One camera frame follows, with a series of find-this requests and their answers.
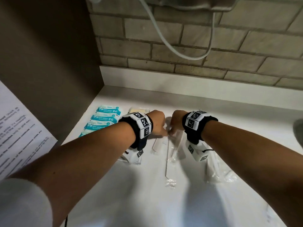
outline dark panel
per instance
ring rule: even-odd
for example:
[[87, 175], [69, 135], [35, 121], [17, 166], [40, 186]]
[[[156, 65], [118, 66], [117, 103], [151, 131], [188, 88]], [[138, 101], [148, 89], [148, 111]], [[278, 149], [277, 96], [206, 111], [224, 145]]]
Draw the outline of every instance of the dark panel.
[[61, 143], [103, 87], [85, 0], [0, 0], [0, 80]]

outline finger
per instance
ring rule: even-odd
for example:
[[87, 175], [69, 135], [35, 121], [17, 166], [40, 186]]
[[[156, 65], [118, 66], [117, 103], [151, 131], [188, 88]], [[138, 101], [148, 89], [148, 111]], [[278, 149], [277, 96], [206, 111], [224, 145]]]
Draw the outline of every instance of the finger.
[[173, 126], [170, 131], [169, 131], [169, 135], [174, 135], [176, 133], [177, 129]]
[[167, 130], [164, 129], [164, 127], [162, 127], [160, 134], [161, 134], [162, 136], [168, 136], [168, 135], [169, 135], [169, 134], [167, 133]]

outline skin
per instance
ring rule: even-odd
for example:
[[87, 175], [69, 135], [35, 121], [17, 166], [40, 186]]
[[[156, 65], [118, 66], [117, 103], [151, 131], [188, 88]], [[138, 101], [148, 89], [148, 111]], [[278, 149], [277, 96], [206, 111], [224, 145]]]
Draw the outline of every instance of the skin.
[[[186, 113], [174, 112], [171, 135], [184, 130], [182, 117]], [[166, 136], [163, 112], [155, 110], [148, 115], [154, 124], [152, 133]], [[201, 137], [271, 205], [285, 224], [302, 226], [302, 155], [217, 121], [208, 122]], [[29, 180], [45, 192], [53, 210], [53, 226], [57, 227], [134, 141], [131, 126], [119, 122], [58, 147], [10, 177]]]

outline paper sheet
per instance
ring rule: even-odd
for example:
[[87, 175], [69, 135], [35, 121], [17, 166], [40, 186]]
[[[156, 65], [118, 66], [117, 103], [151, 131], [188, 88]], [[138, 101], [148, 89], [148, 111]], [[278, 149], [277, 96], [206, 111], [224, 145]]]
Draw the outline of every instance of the paper sheet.
[[0, 180], [49, 152], [56, 142], [0, 81]]

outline person's right hand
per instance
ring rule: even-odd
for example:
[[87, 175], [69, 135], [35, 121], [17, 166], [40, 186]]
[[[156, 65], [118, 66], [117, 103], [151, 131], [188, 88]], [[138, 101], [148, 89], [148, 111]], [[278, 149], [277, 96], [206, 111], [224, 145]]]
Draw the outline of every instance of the person's right hand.
[[173, 135], [176, 133], [177, 130], [184, 130], [182, 126], [182, 119], [184, 115], [186, 115], [188, 112], [187, 111], [182, 111], [182, 110], [175, 110], [174, 113], [172, 114], [172, 120], [171, 120], [171, 129], [169, 131], [169, 135]]

